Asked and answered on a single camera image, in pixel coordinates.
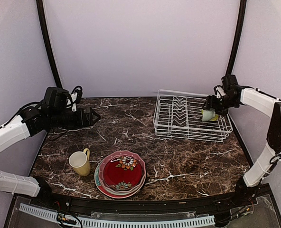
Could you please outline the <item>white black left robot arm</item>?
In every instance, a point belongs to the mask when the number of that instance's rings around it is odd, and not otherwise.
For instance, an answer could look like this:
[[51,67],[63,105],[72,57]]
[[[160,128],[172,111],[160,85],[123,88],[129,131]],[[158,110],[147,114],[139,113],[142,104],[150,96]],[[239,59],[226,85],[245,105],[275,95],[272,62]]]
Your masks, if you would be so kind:
[[[12,145],[53,128],[77,130],[96,124],[101,116],[93,108],[80,108],[81,86],[72,92],[48,87],[43,100],[22,106],[0,126],[0,153]],[[49,184],[41,177],[20,176],[0,171],[0,191],[36,197],[45,207],[52,207],[56,198]]]

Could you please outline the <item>small red flower plate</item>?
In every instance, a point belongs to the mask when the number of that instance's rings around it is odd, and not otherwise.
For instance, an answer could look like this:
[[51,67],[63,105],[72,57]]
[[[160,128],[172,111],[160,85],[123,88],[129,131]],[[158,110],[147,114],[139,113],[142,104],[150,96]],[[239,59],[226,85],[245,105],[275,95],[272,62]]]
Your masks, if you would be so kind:
[[110,160],[103,169],[103,180],[113,191],[128,191],[136,187],[143,177],[143,167],[131,156]]

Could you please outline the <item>pale yellow mug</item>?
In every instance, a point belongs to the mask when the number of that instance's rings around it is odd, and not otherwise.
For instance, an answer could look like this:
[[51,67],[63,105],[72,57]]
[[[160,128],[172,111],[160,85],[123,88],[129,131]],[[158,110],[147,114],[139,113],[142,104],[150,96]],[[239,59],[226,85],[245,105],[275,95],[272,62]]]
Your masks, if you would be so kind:
[[80,176],[88,176],[91,171],[90,150],[85,148],[83,151],[77,151],[70,155],[69,164]]

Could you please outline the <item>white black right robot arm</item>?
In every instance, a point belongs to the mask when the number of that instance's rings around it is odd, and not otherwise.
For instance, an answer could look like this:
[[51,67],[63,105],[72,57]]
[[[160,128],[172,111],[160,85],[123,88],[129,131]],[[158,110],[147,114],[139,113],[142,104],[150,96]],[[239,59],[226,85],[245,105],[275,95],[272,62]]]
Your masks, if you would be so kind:
[[248,106],[269,120],[266,144],[237,185],[239,188],[231,195],[231,202],[241,206],[249,199],[247,189],[258,186],[261,180],[272,173],[281,161],[281,99],[269,95],[258,88],[240,85],[235,75],[225,75],[221,85],[214,87],[214,94],[208,95],[202,107],[202,121],[216,120],[225,116],[230,108]]

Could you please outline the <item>pink dotted bowl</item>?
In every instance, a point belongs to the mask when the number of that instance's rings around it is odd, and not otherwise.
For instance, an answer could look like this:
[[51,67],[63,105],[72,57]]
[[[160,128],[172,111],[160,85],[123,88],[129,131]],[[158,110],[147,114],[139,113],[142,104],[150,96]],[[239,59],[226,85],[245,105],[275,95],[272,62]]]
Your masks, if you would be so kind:
[[146,172],[146,164],[144,162],[144,160],[136,153],[133,153],[133,152],[130,152],[130,151],[118,151],[118,152],[114,152],[108,156],[106,156],[103,161],[102,161],[102,164],[99,168],[99,181],[101,182],[102,186],[109,192],[115,192],[113,191],[110,187],[107,187],[107,185],[105,184],[104,180],[103,180],[103,169],[105,167],[105,165],[110,161],[110,160],[113,160],[114,158],[116,157],[119,157],[119,156],[131,156],[131,157],[134,157],[135,159],[137,159],[140,164],[142,165],[143,167],[143,177],[141,179],[141,181],[143,181],[146,176],[147,176],[147,172]]

